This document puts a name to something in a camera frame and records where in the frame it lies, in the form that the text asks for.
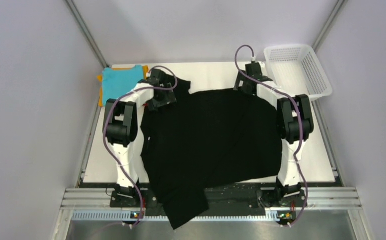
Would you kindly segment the black t-shirt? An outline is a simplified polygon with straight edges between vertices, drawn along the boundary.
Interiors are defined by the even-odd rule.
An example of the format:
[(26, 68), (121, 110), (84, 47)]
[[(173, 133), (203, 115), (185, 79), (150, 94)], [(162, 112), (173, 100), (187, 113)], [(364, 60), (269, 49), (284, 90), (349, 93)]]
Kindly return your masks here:
[(273, 177), (281, 166), (269, 103), (232, 89), (190, 88), (179, 80), (176, 103), (145, 108), (141, 123), (144, 169), (173, 229), (209, 209), (206, 188)]

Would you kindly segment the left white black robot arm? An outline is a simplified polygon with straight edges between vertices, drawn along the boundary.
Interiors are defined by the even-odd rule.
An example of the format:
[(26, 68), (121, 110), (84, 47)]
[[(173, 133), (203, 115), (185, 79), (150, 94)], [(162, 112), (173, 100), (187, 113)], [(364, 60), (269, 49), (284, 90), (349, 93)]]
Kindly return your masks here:
[(157, 111), (161, 107), (177, 102), (174, 89), (179, 79), (168, 68), (155, 66), (136, 86), (117, 99), (105, 104), (102, 141), (105, 149), (116, 162), (117, 181), (115, 192), (130, 207), (141, 201), (139, 177), (131, 165), (139, 158), (140, 141), (137, 141), (139, 126), (138, 112), (147, 107)]

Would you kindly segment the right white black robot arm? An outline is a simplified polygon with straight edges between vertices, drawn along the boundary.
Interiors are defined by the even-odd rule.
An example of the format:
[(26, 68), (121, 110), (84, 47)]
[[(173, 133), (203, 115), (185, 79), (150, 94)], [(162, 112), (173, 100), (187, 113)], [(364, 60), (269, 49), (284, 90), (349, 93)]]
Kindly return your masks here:
[(302, 147), (314, 130), (309, 97), (306, 94), (293, 97), (281, 94), (278, 86), (263, 75), (261, 65), (256, 61), (245, 64), (245, 69), (238, 71), (234, 90), (263, 99), (276, 111), (282, 158), (274, 200), (280, 206), (287, 206), (301, 191), (298, 163)]

